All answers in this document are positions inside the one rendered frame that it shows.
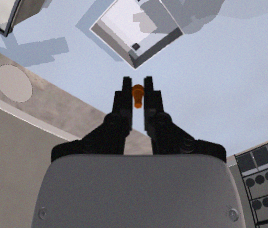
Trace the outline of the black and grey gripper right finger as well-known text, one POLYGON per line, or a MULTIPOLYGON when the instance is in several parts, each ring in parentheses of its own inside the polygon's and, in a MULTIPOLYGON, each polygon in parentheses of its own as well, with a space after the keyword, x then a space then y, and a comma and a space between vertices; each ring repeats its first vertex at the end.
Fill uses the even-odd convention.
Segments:
POLYGON ((152 76, 144 78, 143 104, 144 131, 151 138, 153 155, 204 154, 226 163, 226 149, 222 145, 196 140, 172 122, 164 112, 161 90, 154 90, 152 76))

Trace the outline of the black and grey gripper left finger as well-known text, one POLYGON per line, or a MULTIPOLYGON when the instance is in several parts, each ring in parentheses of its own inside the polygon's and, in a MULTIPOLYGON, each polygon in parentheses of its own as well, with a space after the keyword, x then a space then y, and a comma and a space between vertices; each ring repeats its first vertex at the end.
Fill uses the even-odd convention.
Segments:
POLYGON ((122 91, 115 91, 112 112, 105 116, 103 123, 82 140, 54 146, 51 151, 51 163, 70 154, 124 154, 125 138, 132 131, 132 117, 132 78, 124 76, 122 91))

